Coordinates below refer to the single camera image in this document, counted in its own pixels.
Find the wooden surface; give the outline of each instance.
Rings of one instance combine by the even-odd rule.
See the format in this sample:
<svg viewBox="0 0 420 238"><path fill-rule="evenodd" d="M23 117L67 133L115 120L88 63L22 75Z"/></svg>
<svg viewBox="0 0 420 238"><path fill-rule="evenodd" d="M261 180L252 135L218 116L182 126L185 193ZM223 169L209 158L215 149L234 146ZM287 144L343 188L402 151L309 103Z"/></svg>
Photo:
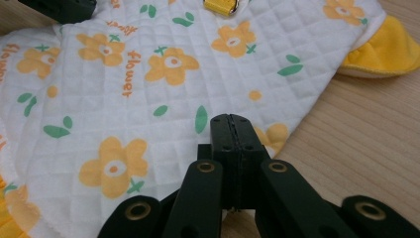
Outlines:
<svg viewBox="0 0 420 238"><path fill-rule="evenodd" d="M420 2L379 0L420 43ZM0 35L52 20L0 0ZM420 227L420 70L388 79L336 75L279 157L335 204L363 194ZM259 237L246 212L229 214L222 237Z"/></svg>

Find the white quilted fabric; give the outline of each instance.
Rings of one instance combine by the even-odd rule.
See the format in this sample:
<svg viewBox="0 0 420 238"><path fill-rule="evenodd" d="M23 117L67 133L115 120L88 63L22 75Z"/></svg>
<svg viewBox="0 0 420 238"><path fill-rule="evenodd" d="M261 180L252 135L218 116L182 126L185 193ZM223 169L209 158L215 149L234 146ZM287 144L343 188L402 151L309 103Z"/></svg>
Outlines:
<svg viewBox="0 0 420 238"><path fill-rule="evenodd" d="M384 16L375 0L242 4L223 18L202 1L104 0L89 21L0 38L0 174L30 236L95 237L128 197L163 199L219 114L278 153Z"/></svg>

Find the orange flower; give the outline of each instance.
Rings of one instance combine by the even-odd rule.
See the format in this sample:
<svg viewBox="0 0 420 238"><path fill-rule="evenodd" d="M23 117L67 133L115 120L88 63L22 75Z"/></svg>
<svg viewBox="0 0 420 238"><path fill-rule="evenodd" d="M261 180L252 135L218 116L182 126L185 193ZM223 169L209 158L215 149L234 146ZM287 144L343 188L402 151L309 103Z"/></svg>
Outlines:
<svg viewBox="0 0 420 238"><path fill-rule="evenodd" d="M147 146L136 139L123 148L117 138L107 138L99 148L99 159L81 167L80 181L87 186L102 186L102 193L109 198L122 195L132 176L144 177L148 173L148 162L142 158Z"/></svg>
<svg viewBox="0 0 420 238"><path fill-rule="evenodd" d="M10 214L23 231L28 232L37 224L41 217L40 209L28 202L28 189L25 185L6 192L5 199Z"/></svg>
<svg viewBox="0 0 420 238"><path fill-rule="evenodd" d="M107 66L116 66L123 61L121 53L126 46L124 43L108 42L107 36L103 34L96 34L93 38L79 34L77 39L86 46L78 52L84 60L101 59Z"/></svg>
<svg viewBox="0 0 420 238"><path fill-rule="evenodd" d="M326 0L324 13L331 19L342 19L351 25L360 25L365 12L360 7L355 7L355 0Z"/></svg>
<svg viewBox="0 0 420 238"><path fill-rule="evenodd" d="M266 130L266 133L258 127L255 127L254 130L261 143L268 147L268 149L272 149L272 151L268 150L269 154L272 157L277 156L287 140L287 127L284 124L276 123L270 126L268 130Z"/></svg>
<svg viewBox="0 0 420 238"><path fill-rule="evenodd" d="M40 79L45 79L52 72L52 65L59 54L59 48L50 48L40 52L36 49L28 49L24 53L24 59L19 61L17 69L22 73L36 71Z"/></svg>
<svg viewBox="0 0 420 238"><path fill-rule="evenodd" d="M152 56L149 59L151 70L146 74L147 81L156 81L166 78L166 82L176 86L185 80L185 72L189 69L197 69L200 65L191 56L185 55L182 49L169 48L164 51L162 57Z"/></svg>
<svg viewBox="0 0 420 238"><path fill-rule="evenodd" d="M238 28L232 29L224 26L219 29L219 39L216 39L211 47L219 52L227 52L233 58L239 58L247 52L247 44L256 40L253 32L250 32L250 22L241 23Z"/></svg>

